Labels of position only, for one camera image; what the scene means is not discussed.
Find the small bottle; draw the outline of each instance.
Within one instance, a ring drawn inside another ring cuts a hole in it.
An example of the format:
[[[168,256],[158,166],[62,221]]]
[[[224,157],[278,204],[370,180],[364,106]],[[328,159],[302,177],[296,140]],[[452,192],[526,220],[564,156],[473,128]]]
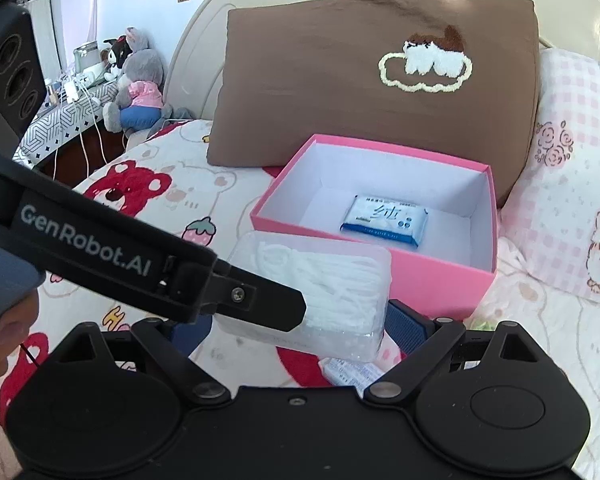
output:
[[[51,103],[53,106],[57,106],[60,103],[60,99],[57,95],[57,92],[55,91],[55,88],[53,88],[52,83],[53,81],[51,81],[48,78],[44,80],[44,84],[46,85],[46,91],[49,94],[49,103]]]

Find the open box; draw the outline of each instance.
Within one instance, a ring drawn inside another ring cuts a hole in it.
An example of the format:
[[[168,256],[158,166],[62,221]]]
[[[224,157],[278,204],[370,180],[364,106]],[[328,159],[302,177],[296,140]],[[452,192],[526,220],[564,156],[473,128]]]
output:
[[[422,242],[340,231],[356,195],[416,203],[429,217]],[[470,316],[493,282],[496,200],[485,164],[414,148],[314,135],[251,212],[254,228],[382,245],[390,297],[424,316]]]

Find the brown cushion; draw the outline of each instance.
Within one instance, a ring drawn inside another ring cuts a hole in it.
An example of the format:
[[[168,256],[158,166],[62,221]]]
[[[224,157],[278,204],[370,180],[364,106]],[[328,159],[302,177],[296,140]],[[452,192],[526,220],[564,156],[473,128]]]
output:
[[[397,57],[407,40],[412,75]],[[392,52],[383,82],[379,62]],[[208,161],[281,166],[315,133],[382,140],[490,164],[502,205],[525,167],[538,57],[530,0],[316,0],[231,10]],[[427,59],[440,62],[427,72]]]

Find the plush toy blue pants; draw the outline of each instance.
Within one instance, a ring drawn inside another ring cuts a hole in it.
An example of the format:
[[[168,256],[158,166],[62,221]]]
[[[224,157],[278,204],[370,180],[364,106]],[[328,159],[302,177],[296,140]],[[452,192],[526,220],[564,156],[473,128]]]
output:
[[[150,128],[158,122],[162,115],[160,108],[149,106],[129,106],[120,110],[122,129],[133,128],[136,132]]]

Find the camera lens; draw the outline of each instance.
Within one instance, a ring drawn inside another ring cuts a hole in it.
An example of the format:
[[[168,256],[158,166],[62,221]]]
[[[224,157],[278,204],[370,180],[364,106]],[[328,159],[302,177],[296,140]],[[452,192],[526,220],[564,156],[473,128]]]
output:
[[[6,87],[6,100],[9,104],[13,104],[13,102],[24,93],[24,90],[31,80],[31,76],[32,72],[28,67],[27,62],[18,67],[16,72],[11,76],[8,86]]]
[[[20,108],[20,119],[25,119],[29,116],[29,114],[33,111],[36,101],[37,90],[33,90],[29,95],[26,96],[26,99],[22,103],[22,107]]]
[[[21,38],[14,34],[9,36],[2,46],[0,47],[0,75],[2,75],[8,67],[10,67],[19,53],[20,46],[22,45]]]

